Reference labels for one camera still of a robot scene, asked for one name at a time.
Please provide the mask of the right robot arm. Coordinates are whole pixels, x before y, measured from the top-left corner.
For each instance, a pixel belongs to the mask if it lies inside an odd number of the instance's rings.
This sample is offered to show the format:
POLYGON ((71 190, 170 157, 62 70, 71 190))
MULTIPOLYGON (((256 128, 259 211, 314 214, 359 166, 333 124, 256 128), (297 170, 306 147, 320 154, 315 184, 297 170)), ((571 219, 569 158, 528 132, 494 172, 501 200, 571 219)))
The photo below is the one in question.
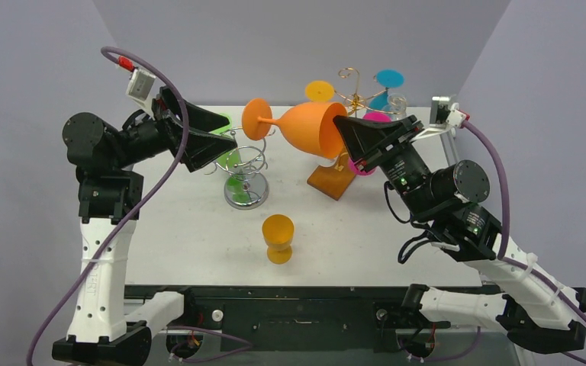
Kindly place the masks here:
POLYGON ((492 329, 539 354, 583 349, 586 288, 560 284, 503 234, 501 222, 482 206, 490 184, 479 164, 462 160, 431 171, 412 143, 423 131, 415 116, 388 123, 339 116, 333 122, 357 168, 381 169, 385 187, 399 194, 410 225, 420 231, 401 247, 400 263, 434 246, 500 288, 487 295, 412 284, 399 306, 403 321, 492 329))

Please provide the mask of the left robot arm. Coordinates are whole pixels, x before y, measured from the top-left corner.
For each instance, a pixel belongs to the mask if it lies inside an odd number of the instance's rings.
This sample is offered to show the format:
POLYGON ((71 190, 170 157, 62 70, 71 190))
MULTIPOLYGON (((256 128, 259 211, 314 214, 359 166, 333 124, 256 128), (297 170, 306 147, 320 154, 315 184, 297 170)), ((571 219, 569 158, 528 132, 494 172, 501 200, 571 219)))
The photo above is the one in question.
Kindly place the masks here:
POLYGON ((191 326, 197 307, 182 293, 163 291, 133 316, 124 312, 130 241, 140 216, 143 176, 135 164, 170 152, 190 172, 237 147, 218 130, 224 115, 178 103, 162 87, 148 111, 133 112, 116 128, 90 112, 74 114, 63 128, 67 159, 76 167, 82 264, 78 296, 66 335, 53 359, 82 365, 142 365, 153 338, 169 322, 191 326))

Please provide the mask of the pink wine glass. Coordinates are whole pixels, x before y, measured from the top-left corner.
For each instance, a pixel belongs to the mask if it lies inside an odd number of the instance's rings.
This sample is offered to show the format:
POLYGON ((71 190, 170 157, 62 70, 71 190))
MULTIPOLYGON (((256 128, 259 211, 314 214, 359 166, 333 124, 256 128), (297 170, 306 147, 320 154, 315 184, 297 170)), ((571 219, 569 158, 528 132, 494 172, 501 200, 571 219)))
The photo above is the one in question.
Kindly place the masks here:
MULTIPOLYGON (((382 112, 370 111, 363 114, 362 118, 371 122, 386 124, 391 122, 391 117, 388 114, 382 112)), ((359 176, 372 175, 376 171, 376 167, 370 168, 368 171, 364 170, 364 166, 368 164, 369 160, 373 157, 374 150, 369 147, 365 152, 365 155, 361 158, 360 163, 356 164, 351 158, 348 160, 348 168, 352 173, 359 176)))

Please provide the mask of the blue wine glass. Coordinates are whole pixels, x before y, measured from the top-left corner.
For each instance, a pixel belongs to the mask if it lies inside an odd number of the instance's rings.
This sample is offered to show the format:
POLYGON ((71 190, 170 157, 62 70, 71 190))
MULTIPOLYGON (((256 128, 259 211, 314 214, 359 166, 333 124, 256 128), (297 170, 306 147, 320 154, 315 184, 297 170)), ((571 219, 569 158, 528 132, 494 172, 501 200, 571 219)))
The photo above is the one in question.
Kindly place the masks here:
POLYGON ((394 69, 383 69, 375 74, 375 81, 383 87, 383 90, 373 96, 367 105, 371 111, 385 111, 387 97, 394 93, 393 89, 400 88, 405 81, 404 76, 394 69))

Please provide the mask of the silver wire glass rack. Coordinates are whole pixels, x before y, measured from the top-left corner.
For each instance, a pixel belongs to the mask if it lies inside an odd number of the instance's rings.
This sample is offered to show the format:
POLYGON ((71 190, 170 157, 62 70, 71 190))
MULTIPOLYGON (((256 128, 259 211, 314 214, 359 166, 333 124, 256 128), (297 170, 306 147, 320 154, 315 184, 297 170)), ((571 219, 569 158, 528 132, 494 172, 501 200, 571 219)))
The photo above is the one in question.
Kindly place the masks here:
POLYGON ((255 141, 248 145, 238 143, 236 149, 213 161, 214 168, 207 173, 211 175, 221 170, 227 175, 224 199, 234 209, 255 209, 269 196, 269 183, 262 173, 268 168, 267 141, 265 137, 259 141, 261 146, 255 141))

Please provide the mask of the yellow wine glass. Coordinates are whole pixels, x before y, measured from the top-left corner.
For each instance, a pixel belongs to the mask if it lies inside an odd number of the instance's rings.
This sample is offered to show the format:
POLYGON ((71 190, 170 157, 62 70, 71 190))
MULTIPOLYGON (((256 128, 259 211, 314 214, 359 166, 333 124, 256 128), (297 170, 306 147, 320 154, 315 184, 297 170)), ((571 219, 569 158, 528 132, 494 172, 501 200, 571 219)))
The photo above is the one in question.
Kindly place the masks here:
POLYGON ((294 234, 295 225, 289 217, 274 214, 265 219, 262 236, 267 245, 266 255, 271 263, 283 265, 291 259, 294 234))
POLYGON ((333 85, 329 82, 314 80, 305 86, 304 94, 309 101, 324 103, 333 101, 336 92, 333 85))

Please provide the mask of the gold wire glass rack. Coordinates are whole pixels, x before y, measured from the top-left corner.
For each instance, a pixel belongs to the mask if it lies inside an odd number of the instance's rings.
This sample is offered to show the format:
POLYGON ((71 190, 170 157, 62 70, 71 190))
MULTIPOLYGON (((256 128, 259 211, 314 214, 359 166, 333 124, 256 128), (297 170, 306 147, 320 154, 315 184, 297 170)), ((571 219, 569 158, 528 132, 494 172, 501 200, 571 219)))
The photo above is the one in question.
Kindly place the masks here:
POLYGON ((371 175, 374 169, 360 170, 355 166, 349 154, 350 143, 356 143, 356 133, 347 124, 348 119, 357 118, 374 123, 387 123, 407 115, 407 99, 392 91, 404 84, 404 76, 395 69, 383 69, 373 79, 381 90, 364 97, 359 92, 361 74, 353 67, 342 68, 338 72, 342 79, 355 78, 354 91, 348 95, 339 92, 332 84, 324 80, 315 80, 307 84, 304 93, 309 101, 330 101, 338 96, 346 107, 347 115, 338 117, 338 131, 346 138, 345 146, 329 165, 319 165, 307 179, 307 184, 326 196, 338 201, 358 175, 371 175))

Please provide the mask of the dark orange wine glass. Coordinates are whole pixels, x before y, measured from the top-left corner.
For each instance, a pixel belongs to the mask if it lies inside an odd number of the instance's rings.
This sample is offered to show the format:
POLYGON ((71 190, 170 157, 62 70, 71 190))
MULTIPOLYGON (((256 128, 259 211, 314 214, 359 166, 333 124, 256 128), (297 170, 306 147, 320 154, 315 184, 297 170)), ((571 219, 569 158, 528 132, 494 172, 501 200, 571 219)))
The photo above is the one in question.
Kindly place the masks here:
POLYGON ((288 109, 281 117, 273 117, 266 100, 255 98, 243 109, 241 127, 251 140, 261 140, 275 126, 294 148, 314 156, 334 159, 344 142, 333 119, 347 115, 337 102, 309 101, 288 109))

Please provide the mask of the yellow wine glass front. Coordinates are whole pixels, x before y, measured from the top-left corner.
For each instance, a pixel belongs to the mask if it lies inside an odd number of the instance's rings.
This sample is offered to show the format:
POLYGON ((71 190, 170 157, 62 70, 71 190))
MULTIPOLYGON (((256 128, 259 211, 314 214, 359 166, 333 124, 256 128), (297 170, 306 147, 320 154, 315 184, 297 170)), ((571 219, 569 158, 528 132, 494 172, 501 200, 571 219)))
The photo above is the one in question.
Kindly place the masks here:
POLYGON ((267 245, 266 255, 271 263, 283 265, 291 259, 294 234, 295 225, 289 217, 274 214, 265 219, 262 236, 267 245))

